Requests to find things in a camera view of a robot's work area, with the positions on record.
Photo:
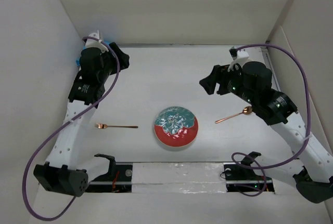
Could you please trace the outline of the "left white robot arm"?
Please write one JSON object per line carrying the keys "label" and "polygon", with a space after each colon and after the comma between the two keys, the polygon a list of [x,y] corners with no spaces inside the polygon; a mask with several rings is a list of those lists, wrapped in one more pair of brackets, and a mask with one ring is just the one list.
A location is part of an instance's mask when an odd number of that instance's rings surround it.
{"label": "left white robot arm", "polygon": [[108,77],[127,69],[129,55],[115,42],[99,43],[95,39],[81,51],[80,70],[68,96],[67,124],[43,165],[37,164],[33,175],[46,190],[80,197],[89,183],[101,177],[111,180],[116,175],[116,161],[111,155],[96,154],[82,164],[78,162],[80,143],[86,127],[102,98]]}

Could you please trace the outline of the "copper spoon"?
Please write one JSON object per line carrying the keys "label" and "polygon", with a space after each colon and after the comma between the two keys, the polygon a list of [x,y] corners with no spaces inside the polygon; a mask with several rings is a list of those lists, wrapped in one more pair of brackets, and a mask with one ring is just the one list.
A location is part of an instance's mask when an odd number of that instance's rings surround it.
{"label": "copper spoon", "polygon": [[249,115],[251,113],[252,113],[252,107],[251,106],[247,106],[240,113],[237,113],[237,114],[234,114],[234,115],[222,118],[220,120],[215,121],[214,123],[218,124],[218,123],[221,123],[223,121],[229,120],[230,118],[233,118],[233,117],[236,117],[236,116],[239,116],[239,115]]}

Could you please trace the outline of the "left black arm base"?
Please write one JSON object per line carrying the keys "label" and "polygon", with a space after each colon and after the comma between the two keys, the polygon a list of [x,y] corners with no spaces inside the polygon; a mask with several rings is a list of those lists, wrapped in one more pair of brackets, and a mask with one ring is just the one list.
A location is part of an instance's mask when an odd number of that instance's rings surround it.
{"label": "left black arm base", "polygon": [[132,163],[117,163],[113,156],[96,154],[107,161],[108,171],[96,177],[85,190],[88,193],[131,193]]}

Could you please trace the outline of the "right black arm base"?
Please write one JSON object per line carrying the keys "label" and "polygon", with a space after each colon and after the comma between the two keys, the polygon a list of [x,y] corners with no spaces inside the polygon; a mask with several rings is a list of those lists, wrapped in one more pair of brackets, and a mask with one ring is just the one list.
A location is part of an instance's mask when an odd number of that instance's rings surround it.
{"label": "right black arm base", "polygon": [[227,192],[238,192],[247,196],[256,196],[261,191],[275,192],[270,177],[267,177],[264,184],[262,175],[257,175],[255,171],[242,168],[234,162],[224,163],[223,168],[220,178],[225,181]]}

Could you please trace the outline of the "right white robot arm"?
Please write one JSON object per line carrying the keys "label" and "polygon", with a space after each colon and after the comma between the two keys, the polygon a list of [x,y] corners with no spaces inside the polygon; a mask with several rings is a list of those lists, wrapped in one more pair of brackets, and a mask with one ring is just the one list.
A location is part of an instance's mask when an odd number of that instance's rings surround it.
{"label": "right white robot arm", "polygon": [[238,163],[243,177],[259,175],[283,181],[316,204],[332,198],[332,155],[305,129],[291,99],[272,88],[270,69],[257,61],[215,65],[199,84],[209,95],[232,93],[250,103],[256,116],[278,133],[295,155],[284,164],[251,152]]}

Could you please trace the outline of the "red and teal plate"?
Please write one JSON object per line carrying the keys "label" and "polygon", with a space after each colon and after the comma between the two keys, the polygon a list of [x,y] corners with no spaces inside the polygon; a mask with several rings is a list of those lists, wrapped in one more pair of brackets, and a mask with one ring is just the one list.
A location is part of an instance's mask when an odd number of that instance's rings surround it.
{"label": "red and teal plate", "polygon": [[156,114],[152,133],[161,148],[181,151],[189,148],[197,139],[199,122],[191,110],[183,106],[170,106]]}

